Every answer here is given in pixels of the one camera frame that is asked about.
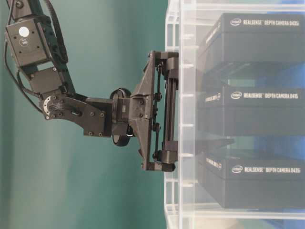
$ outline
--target intel logo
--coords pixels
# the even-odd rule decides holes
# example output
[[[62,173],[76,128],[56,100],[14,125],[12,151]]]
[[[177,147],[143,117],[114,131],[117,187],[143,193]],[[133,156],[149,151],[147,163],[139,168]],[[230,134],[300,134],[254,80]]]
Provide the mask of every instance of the intel logo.
[[[230,22],[230,24],[233,26],[239,26],[241,23],[242,23],[242,20],[240,18],[234,18]]]
[[[241,92],[233,92],[231,94],[232,99],[240,99],[242,96],[243,96],[243,93],[241,93]]]
[[[241,173],[242,171],[243,171],[243,167],[242,166],[234,166],[233,168],[232,168],[232,172],[233,173]]]

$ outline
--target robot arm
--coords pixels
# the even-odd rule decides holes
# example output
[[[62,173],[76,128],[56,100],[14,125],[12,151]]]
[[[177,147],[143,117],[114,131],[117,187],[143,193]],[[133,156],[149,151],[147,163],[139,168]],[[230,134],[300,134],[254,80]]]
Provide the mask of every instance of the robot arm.
[[[10,16],[5,30],[4,61],[14,82],[46,120],[65,119],[83,128],[86,136],[112,137],[117,146],[126,146],[130,137],[140,143],[144,170],[174,171],[177,142],[173,140],[175,95],[178,90],[178,53],[149,54],[141,82],[133,93],[120,88],[109,99],[89,98],[75,92],[68,67],[68,55],[53,6],[44,0],[51,14],[43,14],[39,0],[8,0]],[[16,77],[7,65],[7,48],[16,62]],[[51,67],[40,70],[39,65]],[[155,70],[158,72],[154,91]],[[24,87],[20,73],[31,89]],[[161,100],[161,74],[166,81],[164,135],[159,150],[160,124],[156,123]],[[39,107],[27,96],[36,96]],[[156,132],[154,162],[150,162],[152,131]]]

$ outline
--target screw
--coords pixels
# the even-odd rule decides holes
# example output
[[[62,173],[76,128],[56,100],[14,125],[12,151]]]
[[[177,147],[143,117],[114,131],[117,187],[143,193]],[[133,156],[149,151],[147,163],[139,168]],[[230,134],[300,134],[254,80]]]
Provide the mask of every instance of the screw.
[[[155,99],[159,102],[162,99],[162,94],[161,93],[156,93],[155,94]]]
[[[156,131],[158,131],[158,132],[159,132],[160,130],[161,130],[161,126],[160,126],[160,124],[159,124],[159,123],[157,123],[157,124],[156,124]]]
[[[21,9],[23,7],[23,2],[22,1],[17,1],[16,2],[16,7]]]

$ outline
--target logo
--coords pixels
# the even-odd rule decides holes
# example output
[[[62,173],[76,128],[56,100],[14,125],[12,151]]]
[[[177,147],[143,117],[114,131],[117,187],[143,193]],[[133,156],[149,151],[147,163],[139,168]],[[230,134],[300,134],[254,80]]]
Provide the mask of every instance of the logo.
[[[241,23],[242,23],[242,20],[240,18],[234,18],[230,22],[230,24],[233,26],[239,26]]]
[[[23,37],[23,38],[20,39],[19,44],[21,46],[25,47],[25,46],[28,46],[29,42],[25,37]]]
[[[233,173],[241,173],[244,168],[242,166],[234,166],[232,168]]]
[[[241,93],[241,92],[233,92],[231,94],[232,99],[240,99],[242,96],[243,96],[243,93]]]

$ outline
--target bolt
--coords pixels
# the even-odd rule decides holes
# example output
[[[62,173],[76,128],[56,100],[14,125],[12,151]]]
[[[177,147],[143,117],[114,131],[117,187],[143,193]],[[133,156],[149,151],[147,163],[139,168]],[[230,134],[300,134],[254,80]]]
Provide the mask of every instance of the bolt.
[[[161,130],[161,126],[160,126],[159,123],[156,124],[156,130],[157,130],[157,131],[160,131],[160,130]]]
[[[52,48],[53,48],[53,51],[56,52],[58,46],[57,45],[53,45]]]
[[[23,2],[22,2],[22,1],[17,1],[17,2],[16,2],[16,7],[17,7],[18,9],[21,9],[21,8],[23,7]]]
[[[161,101],[162,99],[162,94],[161,93],[156,93],[155,94],[155,100],[157,100],[158,102]]]

